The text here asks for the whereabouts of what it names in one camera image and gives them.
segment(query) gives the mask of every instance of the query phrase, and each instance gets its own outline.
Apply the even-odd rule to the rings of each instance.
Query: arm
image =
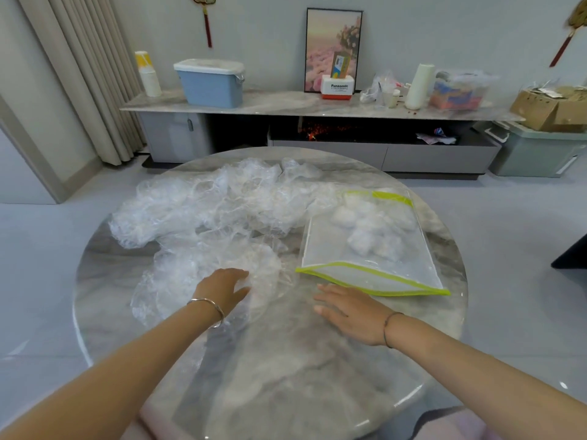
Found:
[[[315,299],[339,311],[316,306],[317,313],[365,344],[385,345],[383,326],[393,311],[356,289],[319,289]],[[587,432],[587,405],[423,321],[395,314],[385,335],[504,439],[583,438]]]
[[[234,292],[248,272],[217,270],[195,290],[228,315],[249,288]],[[189,303],[157,327],[66,384],[0,432],[0,440],[118,439],[189,345],[219,312],[208,302]]]

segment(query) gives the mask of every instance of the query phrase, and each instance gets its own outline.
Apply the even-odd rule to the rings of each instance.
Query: curtain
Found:
[[[143,148],[141,92],[110,0],[19,0],[99,157],[120,165]]]

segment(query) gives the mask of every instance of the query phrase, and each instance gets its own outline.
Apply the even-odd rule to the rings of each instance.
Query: white wall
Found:
[[[132,51],[147,50],[164,88],[178,87],[172,64],[229,58],[246,66],[248,85],[301,90],[307,7],[362,9],[357,87],[391,68],[411,81],[419,63],[484,69],[501,76],[490,97],[509,103],[534,80],[580,84],[587,72],[587,30],[548,66],[580,0],[217,0],[209,8],[214,49],[202,9],[191,0],[113,0]]]
[[[62,181],[96,157],[17,0],[0,0],[0,94]]]
[[[3,204],[55,204],[55,200],[2,130],[0,130],[0,202]]]

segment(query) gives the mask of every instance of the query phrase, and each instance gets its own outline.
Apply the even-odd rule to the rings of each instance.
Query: picture frame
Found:
[[[356,80],[359,62],[362,10],[308,7],[306,11],[306,51],[304,92],[319,93],[322,75],[330,75],[334,53],[351,55],[348,75]]]

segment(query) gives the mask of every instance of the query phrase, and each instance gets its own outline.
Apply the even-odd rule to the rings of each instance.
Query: floor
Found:
[[[77,263],[104,217],[151,177],[144,157],[103,169],[59,206],[0,204],[0,427],[86,368],[71,317]],[[562,179],[405,182],[459,245],[463,340],[587,402],[587,270],[549,266],[587,233],[587,157]],[[408,438],[423,411],[454,404],[437,384],[380,438]]]

